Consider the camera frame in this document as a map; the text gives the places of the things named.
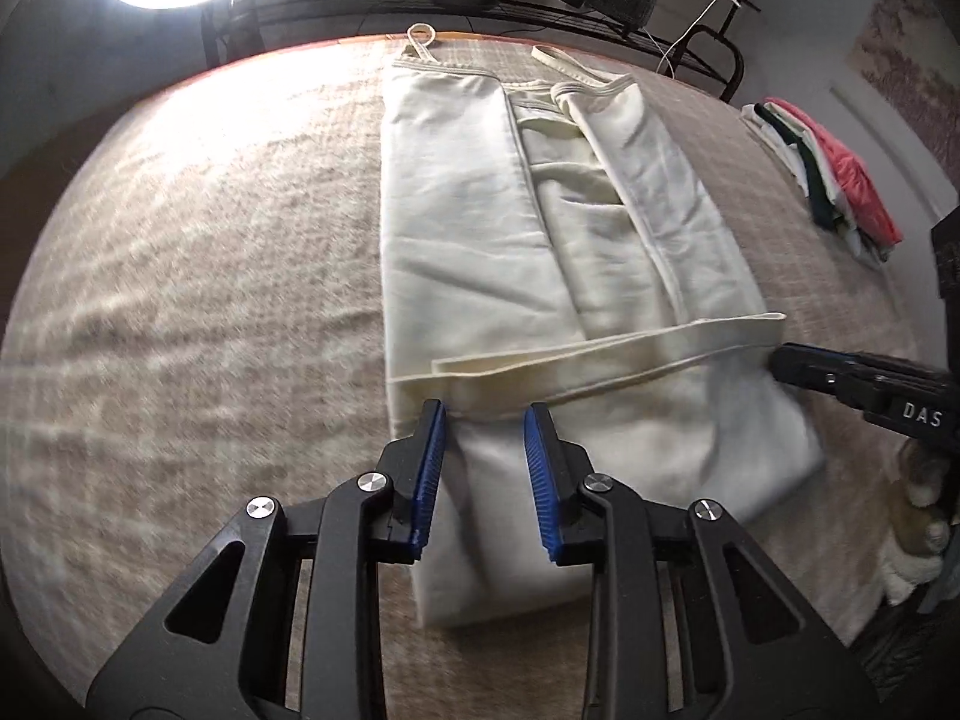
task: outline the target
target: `triangular cutout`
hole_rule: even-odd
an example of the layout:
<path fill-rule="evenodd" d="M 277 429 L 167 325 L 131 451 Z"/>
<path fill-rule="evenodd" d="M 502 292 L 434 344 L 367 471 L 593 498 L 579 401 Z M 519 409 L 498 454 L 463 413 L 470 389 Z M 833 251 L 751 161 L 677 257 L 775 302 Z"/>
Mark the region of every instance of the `triangular cutout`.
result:
<path fill-rule="evenodd" d="M 219 640 L 245 549 L 243 541 L 232 541 L 220 551 L 167 615 L 169 632 L 205 644 Z"/>
<path fill-rule="evenodd" d="M 752 562 L 734 546 L 725 547 L 723 554 L 740 605 L 747 641 L 765 644 L 798 632 L 800 620 L 760 576 Z"/>

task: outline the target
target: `garment strap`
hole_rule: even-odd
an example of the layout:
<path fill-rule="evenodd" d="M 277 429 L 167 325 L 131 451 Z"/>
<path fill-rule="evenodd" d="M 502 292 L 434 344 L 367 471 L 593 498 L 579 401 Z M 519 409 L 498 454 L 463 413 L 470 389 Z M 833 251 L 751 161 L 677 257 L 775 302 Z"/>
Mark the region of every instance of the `garment strap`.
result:
<path fill-rule="evenodd" d="M 410 41 L 410 45 L 403 49 L 403 53 L 408 55 L 412 48 L 420 59 L 433 62 L 434 64 L 440 64 L 427 48 L 427 46 L 432 44 L 436 39 L 437 30 L 432 28 L 431 25 L 428 23 L 415 23 L 411 25 L 411 28 L 407 29 L 407 40 Z"/>
<path fill-rule="evenodd" d="M 606 86 L 611 81 L 620 78 L 613 73 L 603 73 L 603 71 L 589 68 L 564 50 L 556 49 L 553 46 L 534 46 L 532 55 L 541 64 L 553 68 L 565 76 L 570 76 L 574 80 L 581 81 L 587 86 Z"/>

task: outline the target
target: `pile of clothes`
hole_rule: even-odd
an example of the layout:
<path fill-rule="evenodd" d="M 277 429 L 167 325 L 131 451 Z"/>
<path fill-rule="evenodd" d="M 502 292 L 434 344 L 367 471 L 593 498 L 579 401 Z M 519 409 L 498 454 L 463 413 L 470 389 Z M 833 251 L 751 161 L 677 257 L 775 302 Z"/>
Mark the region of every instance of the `pile of clothes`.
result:
<path fill-rule="evenodd" d="M 822 124 L 785 100 L 745 105 L 743 121 L 783 162 L 818 227 L 839 235 L 857 260 L 879 266 L 904 240 L 867 167 Z"/>

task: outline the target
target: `coral red cloth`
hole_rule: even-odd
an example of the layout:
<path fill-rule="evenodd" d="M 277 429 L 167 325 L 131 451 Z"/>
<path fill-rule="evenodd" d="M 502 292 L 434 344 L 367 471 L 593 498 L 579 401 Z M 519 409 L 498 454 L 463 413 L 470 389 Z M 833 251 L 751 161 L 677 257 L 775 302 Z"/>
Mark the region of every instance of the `coral red cloth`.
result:
<path fill-rule="evenodd" d="M 827 127 L 815 122 L 796 105 L 779 98 L 766 98 L 765 101 L 776 103 L 810 128 L 833 168 L 837 183 L 847 196 L 857 226 L 880 247 L 894 247 L 904 240 L 904 234 L 890 218 L 877 187 L 870 180 L 863 160 L 834 137 Z"/>

